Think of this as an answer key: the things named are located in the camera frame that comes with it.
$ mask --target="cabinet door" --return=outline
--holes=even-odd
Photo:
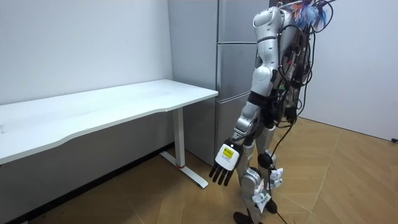
[[[250,91],[256,50],[256,44],[218,45],[218,100],[228,100]]]
[[[219,0],[218,42],[256,42],[254,16],[266,10],[269,0]]]

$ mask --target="baseboard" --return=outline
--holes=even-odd
[[[162,148],[160,148],[160,149],[158,149],[158,150],[156,150],[154,152],[151,152],[151,153],[149,153],[148,155],[146,155],[144,157],[141,157],[141,158],[139,158],[139,159],[137,159],[135,161],[132,161],[132,162],[130,162],[129,164],[127,164],[125,166],[122,166],[122,167],[120,167],[120,168],[118,168],[118,169],[116,169],[116,170],[114,170],[112,172],[109,172],[109,173],[105,174],[104,176],[99,177],[99,178],[91,181],[90,183],[87,183],[87,184],[85,184],[85,185],[83,185],[83,186],[81,186],[81,187],[79,187],[79,188],[77,188],[75,190],[72,190],[71,192],[66,193],[65,195],[62,195],[61,197],[56,198],[56,199],[52,200],[51,202],[46,203],[46,204],[44,204],[44,205],[42,205],[42,206],[40,206],[38,208],[35,208],[32,211],[27,212],[27,213],[25,213],[25,214],[13,219],[13,220],[7,222],[5,224],[21,224],[21,223],[24,223],[26,221],[32,220],[34,218],[37,218],[37,217],[43,215],[44,213],[50,211],[51,209],[53,209],[53,208],[55,208],[57,206],[60,206],[61,204],[63,204],[65,202],[67,202],[67,201],[69,201],[69,200],[71,200],[71,199],[73,199],[73,198],[75,198],[75,197],[77,197],[77,196],[79,196],[79,195],[81,195],[81,194],[83,194],[83,193],[85,193],[85,192],[97,187],[100,184],[105,183],[106,181],[108,181],[108,180],[110,180],[110,179],[112,179],[112,178],[124,173],[125,171],[128,171],[129,169],[132,169],[135,166],[138,166],[139,164],[142,164],[145,161],[148,161],[149,159],[152,159],[153,157],[159,155],[161,152],[164,152],[164,151],[166,151],[168,149],[171,149],[173,147],[174,147],[174,142],[172,142],[172,143],[170,143],[170,144],[168,144],[166,146],[163,146]]]

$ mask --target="yellow label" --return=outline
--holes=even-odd
[[[228,148],[224,148],[223,154],[224,154],[224,156],[226,156],[226,157],[228,157],[228,158],[231,159],[231,158],[232,158],[232,155],[234,154],[234,152],[231,151],[231,150],[228,149]]]

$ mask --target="black joint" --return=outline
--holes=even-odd
[[[273,161],[268,153],[264,152],[257,156],[257,161],[259,165],[264,169],[270,169],[272,167]]]
[[[269,213],[271,214],[276,214],[278,213],[278,206],[276,203],[273,201],[273,199],[269,200],[269,202],[266,204],[266,209]]]
[[[265,96],[262,96],[262,95],[252,91],[249,94],[248,102],[250,102],[254,105],[261,106],[261,105],[265,105],[265,103],[267,102],[267,98]]]
[[[274,83],[274,81],[276,80],[276,77],[278,76],[278,71],[273,69],[272,71],[272,77],[271,77],[271,82]]]

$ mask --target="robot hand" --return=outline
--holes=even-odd
[[[213,182],[227,186],[231,176],[242,158],[242,147],[236,145],[232,140],[227,139],[217,153],[215,164],[209,173],[209,177],[213,178]]]

